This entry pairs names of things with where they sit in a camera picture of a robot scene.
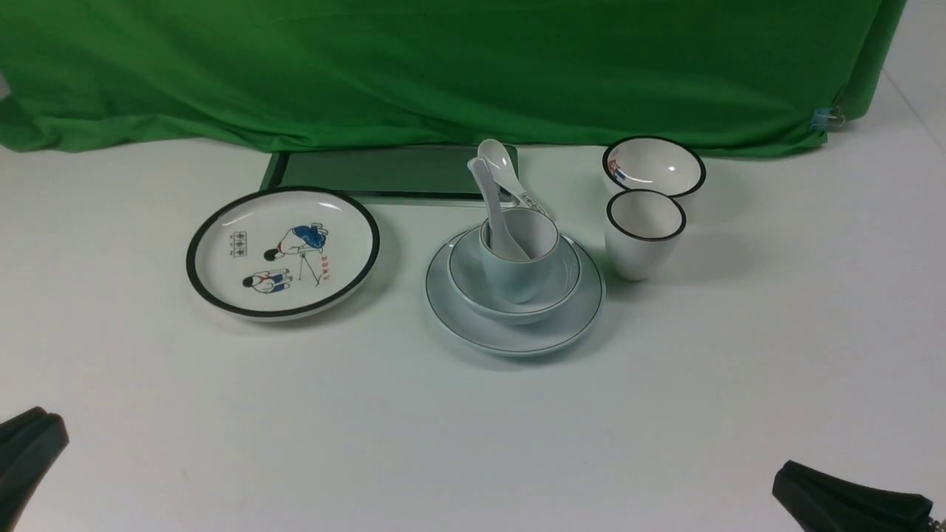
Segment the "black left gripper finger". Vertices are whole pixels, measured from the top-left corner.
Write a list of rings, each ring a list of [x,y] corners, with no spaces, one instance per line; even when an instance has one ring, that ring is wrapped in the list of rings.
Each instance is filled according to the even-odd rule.
[[[38,484],[69,444],[64,419],[48,414],[10,440],[1,440],[1,530],[13,531]]]
[[[20,432],[33,426],[34,423],[44,420],[47,415],[48,413],[44,408],[33,407],[24,411],[24,413],[15,415],[10,420],[2,422],[0,426],[1,440],[10,440],[10,438],[16,437]]]

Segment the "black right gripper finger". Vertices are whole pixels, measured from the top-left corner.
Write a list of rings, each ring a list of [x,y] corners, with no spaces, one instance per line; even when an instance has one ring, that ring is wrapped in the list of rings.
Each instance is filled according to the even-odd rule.
[[[919,493],[865,487],[793,460],[775,475],[772,495],[804,531],[935,530],[935,504]]]

